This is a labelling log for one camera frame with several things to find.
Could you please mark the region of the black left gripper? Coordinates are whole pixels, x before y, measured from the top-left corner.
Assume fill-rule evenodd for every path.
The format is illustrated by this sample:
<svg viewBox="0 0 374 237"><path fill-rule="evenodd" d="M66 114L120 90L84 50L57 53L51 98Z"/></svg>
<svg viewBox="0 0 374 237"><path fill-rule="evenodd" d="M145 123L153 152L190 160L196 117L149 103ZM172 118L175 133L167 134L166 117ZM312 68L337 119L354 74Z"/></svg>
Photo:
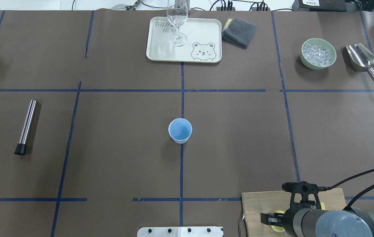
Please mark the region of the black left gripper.
<svg viewBox="0 0 374 237"><path fill-rule="evenodd" d="M287 231L289 227L289 215L287 213L261 213L261 223L269 226L281 226Z"/></svg>

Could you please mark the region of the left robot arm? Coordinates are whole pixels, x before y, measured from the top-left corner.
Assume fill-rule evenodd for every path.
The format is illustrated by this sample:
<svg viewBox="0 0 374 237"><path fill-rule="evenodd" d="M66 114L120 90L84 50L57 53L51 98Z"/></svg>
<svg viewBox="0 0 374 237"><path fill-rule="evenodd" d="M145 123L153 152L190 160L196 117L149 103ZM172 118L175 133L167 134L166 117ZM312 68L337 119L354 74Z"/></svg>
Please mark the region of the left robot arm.
<svg viewBox="0 0 374 237"><path fill-rule="evenodd" d="M321 210L261 213L265 225L283 227L293 237L374 237L374 210Z"/></svg>

